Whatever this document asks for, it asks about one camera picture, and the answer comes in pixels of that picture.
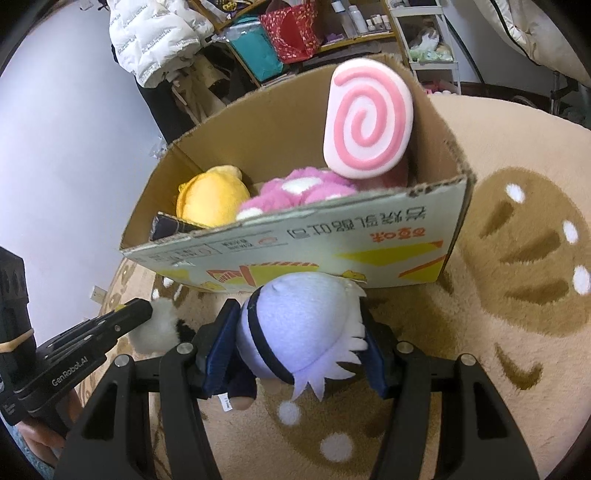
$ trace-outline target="yellow plush toy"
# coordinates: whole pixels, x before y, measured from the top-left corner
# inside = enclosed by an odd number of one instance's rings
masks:
[[[210,228],[236,221],[238,207],[251,197],[242,172],[231,165],[196,175],[178,192],[177,217]]]

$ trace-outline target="plastic bottle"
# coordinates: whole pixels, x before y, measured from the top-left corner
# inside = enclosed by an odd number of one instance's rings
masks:
[[[355,28],[353,20],[351,20],[348,12],[345,10],[345,7],[343,7],[343,4],[337,0],[336,2],[332,2],[332,7],[339,16],[340,24],[343,26],[345,35],[347,35],[349,38],[357,37],[357,29]]]
[[[368,32],[368,28],[367,28],[367,25],[365,24],[365,20],[363,18],[363,15],[361,14],[361,12],[359,11],[359,8],[357,8],[356,5],[351,5],[349,7],[349,15],[351,15],[353,22],[355,22],[355,27],[357,28],[357,31],[360,34]]]
[[[390,19],[387,15],[382,15],[382,22],[384,22],[384,27],[386,28],[386,30],[392,30],[392,26],[390,25]]]
[[[382,32],[385,30],[384,22],[382,22],[382,17],[380,15],[373,15],[372,20],[374,21],[376,31]]]

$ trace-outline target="red gift bag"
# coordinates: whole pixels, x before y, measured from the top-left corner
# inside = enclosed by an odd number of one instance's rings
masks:
[[[259,20],[279,59],[283,63],[295,63],[311,58],[322,43],[314,27],[318,16],[316,2],[307,0],[301,5],[269,11],[272,5]]]

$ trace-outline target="white dot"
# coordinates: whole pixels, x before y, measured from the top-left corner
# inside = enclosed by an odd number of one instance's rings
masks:
[[[303,177],[301,179],[295,180],[288,180],[283,185],[281,185],[281,190],[289,193],[293,193],[294,195],[299,195],[300,193],[304,193],[306,190],[312,188],[314,185],[319,185],[322,183],[318,177]]]
[[[277,415],[283,425],[293,427],[298,425],[301,418],[300,408],[292,401],[283,401],[277,409]]]
[[[346,433],[333,433],[320,442],[320,452],[331,462],[346,462],[353,455],[353,440]]]
[[[568,220],[562,222],[562,231],[564,232],[566,241],[571,245],[574,245],[579,241],[579,233],[577,228],[573,225],[573,222],[569,222]]]
[[[256,207],[251,207],[251,208],[247,208],[246,210],[243,210],[241,212],[238,213],[238,215],[236,215],[236,220],[246,220],[247,218],[251,218],[251,217],[258,217],[259,215],[262,215],[263,212],[260,208],[256,208]]]
[[[173,300],[174,300],[174,301],[177,301],[177,300],[178,300],[178,297],[179,297],[179,295],[181,294],[181,292],[182,292],[182,291],[183,291],[183,286],[182,286],[182,285],[180,285],[180,286],[177,288],[177,291],[176,291],[176,292],[174,292],[174,296],[173,296]]]
[[[516,185],[515,183],[510,183],[505,187],[505,191],[507,192],[507,195],[517,203],[524,202],[525,192],[521,189],[519,185]]]
[[[586,295],[591,290],[589,271],[582,265],[574,268],[573,287],[579,295]]]

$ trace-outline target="black and white plush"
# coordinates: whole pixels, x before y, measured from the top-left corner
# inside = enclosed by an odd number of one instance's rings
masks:
[[[171,299],[152,300],[152,317],[131,332],[128,338],[134,350],[144,355],[165,353],[180,342],[190,342],[194,330],[178,318]]]

